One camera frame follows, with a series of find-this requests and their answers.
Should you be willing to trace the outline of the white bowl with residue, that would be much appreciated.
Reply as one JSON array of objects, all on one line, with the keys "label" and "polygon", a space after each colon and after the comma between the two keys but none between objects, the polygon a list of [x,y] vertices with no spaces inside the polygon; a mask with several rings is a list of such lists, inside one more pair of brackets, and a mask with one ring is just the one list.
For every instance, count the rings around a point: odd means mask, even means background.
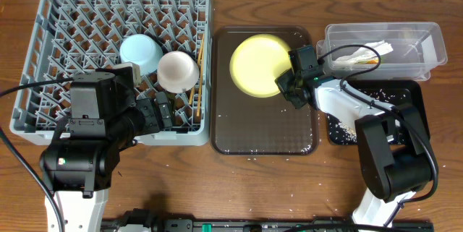
[{"label": "white bowl with residue", "polygon": [[196,85],[199,77],[199,67],[187,53],[168,52],[158,63],[158,83],[170,93],[184,93],[190,90]]}]

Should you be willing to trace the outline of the yellow round plate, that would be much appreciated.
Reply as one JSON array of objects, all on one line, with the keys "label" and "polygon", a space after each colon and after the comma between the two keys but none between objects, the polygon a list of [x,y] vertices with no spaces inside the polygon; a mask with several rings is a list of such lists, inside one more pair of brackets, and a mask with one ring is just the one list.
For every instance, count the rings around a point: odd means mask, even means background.
[{"label": "yellow round plate", "polygon": [[255,98],[269,98],[280,93],[275,80],[291,68],[291,48],[272,34],[253,35],[234,50],[229,71],[234,84]]}]

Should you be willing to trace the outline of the light blue bowl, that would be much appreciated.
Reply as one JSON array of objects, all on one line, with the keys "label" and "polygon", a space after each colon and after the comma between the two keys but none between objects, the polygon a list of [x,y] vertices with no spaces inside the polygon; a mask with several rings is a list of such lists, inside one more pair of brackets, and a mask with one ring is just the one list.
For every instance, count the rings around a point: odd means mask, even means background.
[{"label": "light blue bowl", "polygon": [[163,56],[162,48],[151,37],[143,34],[131,35],[122,41],[119,49],[122,63],[137,64],[141,75],[154,73]]}]

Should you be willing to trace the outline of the green snack wrapper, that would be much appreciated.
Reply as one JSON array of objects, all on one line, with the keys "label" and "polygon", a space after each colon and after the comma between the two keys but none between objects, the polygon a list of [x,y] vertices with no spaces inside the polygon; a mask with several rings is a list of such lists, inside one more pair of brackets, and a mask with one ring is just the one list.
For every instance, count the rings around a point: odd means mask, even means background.
[{"label": "green snack wrapper", "polygon": [[360,59],[357,64],[377,64],[381,58],[371,57],[366,59]]}]

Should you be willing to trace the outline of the white napkin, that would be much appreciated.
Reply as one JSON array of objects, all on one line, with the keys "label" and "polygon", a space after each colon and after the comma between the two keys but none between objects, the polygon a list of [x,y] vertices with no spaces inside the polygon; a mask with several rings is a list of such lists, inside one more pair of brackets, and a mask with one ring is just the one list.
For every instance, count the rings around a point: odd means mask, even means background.
[{"label": "white napkin", "polygon": [[[373,42],[373,43],[366,43],[368,47],[375,49],[380,56],[386,55],[391,53],[394,49],[390,43],[387,43],[384,40]],[[351,55],[340,56],[336,60],[334,60],[335,64],[338,65],[353,65],[357,64],[360,59],[366,59],[371,57],[377,57],[376,54],[368,48],[358,48],[354,51]]]}]

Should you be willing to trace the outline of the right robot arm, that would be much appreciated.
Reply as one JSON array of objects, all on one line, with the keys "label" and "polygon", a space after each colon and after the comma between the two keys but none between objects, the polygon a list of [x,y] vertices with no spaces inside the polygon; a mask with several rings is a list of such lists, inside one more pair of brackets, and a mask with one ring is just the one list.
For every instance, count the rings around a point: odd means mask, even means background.
[{"label": "right robot arm", "polygon": [[405,204],[431,197],[438,166],[420,112],[377,101],[345,79],[326,75],[302,78],[291,69],[275,80],[295,108],[311,105],[353,128],[367,190],[352,219],[357,230],[390,229]]}]

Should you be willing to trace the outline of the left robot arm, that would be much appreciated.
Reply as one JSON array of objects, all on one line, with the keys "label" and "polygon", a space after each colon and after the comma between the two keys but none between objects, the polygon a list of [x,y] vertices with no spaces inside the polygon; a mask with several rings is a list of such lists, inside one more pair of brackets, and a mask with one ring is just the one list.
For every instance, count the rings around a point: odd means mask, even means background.
[{"label": "left robot arm", "polygon": [[99,231],[120,153],[135,137],[174,125],[174,99],[165,92],[137,99],[134,69],[76,74],[71,114],[59,121],[40,167],[51,191],[49,231]]}]

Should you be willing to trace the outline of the black waste tray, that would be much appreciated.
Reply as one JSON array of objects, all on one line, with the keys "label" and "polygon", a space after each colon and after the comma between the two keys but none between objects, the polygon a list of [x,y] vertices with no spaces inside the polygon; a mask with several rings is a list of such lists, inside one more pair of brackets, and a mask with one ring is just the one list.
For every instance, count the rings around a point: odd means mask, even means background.
[{"label": "black waste tray", "polygon": [[[419,112],[424,122],[425,130],[430,137],[425,105],[422,99],[420,85],[413,80],[352,80],[349,84],[384,103],[400,106],[411,103]],[[356,145],[355,131],[348,129],[337,118],[326,114],[328,141],[332,145]]]}]

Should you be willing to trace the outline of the clear plastic waste bin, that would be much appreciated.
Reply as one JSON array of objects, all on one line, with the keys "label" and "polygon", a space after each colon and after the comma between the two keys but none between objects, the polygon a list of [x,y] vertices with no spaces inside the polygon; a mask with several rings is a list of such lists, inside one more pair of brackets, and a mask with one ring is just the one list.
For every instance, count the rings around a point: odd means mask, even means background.
[{"label": "clear plastic waste bin", "polygon": [[441,29],[434,22],[331,24],[326,27],[325,38],[317,43],[317,56],[342,47],[327,55],[323,64],[326,74],[341,78],[375,64],[338,65],[334,60],[351,55],[361,48],[358,45],[381,40],[390,43],[394,50],[381,56],[377,69],[355,76],[356,80],[428,80],[432,69],[448,61]]}]

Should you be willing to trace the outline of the rice and nut scraps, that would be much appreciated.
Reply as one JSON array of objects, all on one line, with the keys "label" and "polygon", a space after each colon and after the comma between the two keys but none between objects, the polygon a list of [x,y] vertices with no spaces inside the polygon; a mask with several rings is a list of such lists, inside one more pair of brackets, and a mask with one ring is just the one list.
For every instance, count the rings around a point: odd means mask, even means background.
[{"label": "rice and nut scraps", "polygon": [[[422,106],[419,105],[421,96],[420,89],[418,87],[413,87],[410,89],[406,87],[379,88],[356,86],[355,88],[381,102],[390,103],[395,106],[400,106],[404,103],[411,103],[412,105],[416,106],[419,111],[422,111]],[[354,128],[346,126],[335,116],[332,116],[328,113],[326,114],[326,121],[328,124],[328,135],[332,144],[357,144],[357,135]]]}]

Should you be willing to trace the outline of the dark brown serving tray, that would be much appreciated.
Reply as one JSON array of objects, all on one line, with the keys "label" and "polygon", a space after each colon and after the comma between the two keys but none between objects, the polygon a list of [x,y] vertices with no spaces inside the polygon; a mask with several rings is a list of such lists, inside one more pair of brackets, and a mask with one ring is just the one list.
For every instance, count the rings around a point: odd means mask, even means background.
[{"label": "dark brown serving tray", "polygon": [[211,70],[211,144],[225,155],[309,155],[319,144],[318,113],[296,109],[280,94],[254,98],[232,81],[229,62],[238,45],[253,35],[270,33],[291,48],[310,44],[299,26],[229,26],[213,37]]}]

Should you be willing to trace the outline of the grey plastic dish rack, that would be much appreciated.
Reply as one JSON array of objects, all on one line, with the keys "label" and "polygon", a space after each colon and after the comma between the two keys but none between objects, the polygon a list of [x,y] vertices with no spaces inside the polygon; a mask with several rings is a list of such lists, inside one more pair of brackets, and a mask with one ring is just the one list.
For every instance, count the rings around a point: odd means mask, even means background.
[{"label": "grey plastic dish rack", "polygon": [[9,128],[36,145],[47,145],[58,121],[70,112],[64,77],[110,69],[122,41],[134,34],[154,39],[164,53],[181,51],[198,60],[204,39],[200,117],[199,82],[176,95],[176,123],[139,137],[145,145],[204,145],[209,138],[213,0],[40,0],[21,83],[44,87],[17,94]]}]

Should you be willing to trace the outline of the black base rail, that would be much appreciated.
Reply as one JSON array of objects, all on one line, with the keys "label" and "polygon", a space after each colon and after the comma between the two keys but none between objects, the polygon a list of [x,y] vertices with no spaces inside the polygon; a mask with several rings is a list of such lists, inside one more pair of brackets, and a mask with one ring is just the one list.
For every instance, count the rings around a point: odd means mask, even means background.
[{"label": "black base rail", "polygon": [[133,209],[119,219],[103,220],[101,231],[147,232],[279,232],[279,231],[360,231],[352,220],[197,220],[192,216],[157,216],[150,210]]}]

